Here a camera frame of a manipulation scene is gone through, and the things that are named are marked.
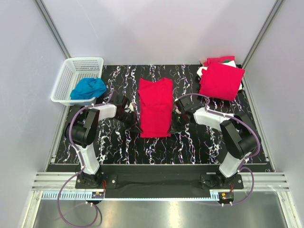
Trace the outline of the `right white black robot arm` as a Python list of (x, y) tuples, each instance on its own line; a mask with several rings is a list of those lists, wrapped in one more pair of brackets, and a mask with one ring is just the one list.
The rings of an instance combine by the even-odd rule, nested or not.
[(200, 182), (203, 189), (230, 188), (245, 160), (253, 151), (260, 151), (260, 137), (250, 118), (245, 113), (226, 114), (208, 106), (197, 106), (185, 96), (177, 99), (174, 105), (169, 133), (179, 133), (187, 124), (193, 123), (222, 133), (228, 151), (224, 161), (215, 174), (202, 175)]

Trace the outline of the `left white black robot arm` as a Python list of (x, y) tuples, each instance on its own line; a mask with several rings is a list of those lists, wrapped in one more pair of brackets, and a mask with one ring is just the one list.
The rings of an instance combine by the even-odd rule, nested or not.
[(94, 150), (99, 121), (116, 119), (122, 122), (127, 130), (142, 133), (136, 107), (136, 103), (131, 102), (126, 96), (115, 93), (102, 104), (72, 106), (65, 123), (64, 133), (80, 161), (80, 172), (76, 175), (77, 189), (96, 189), (106, 185), (102, 167)]

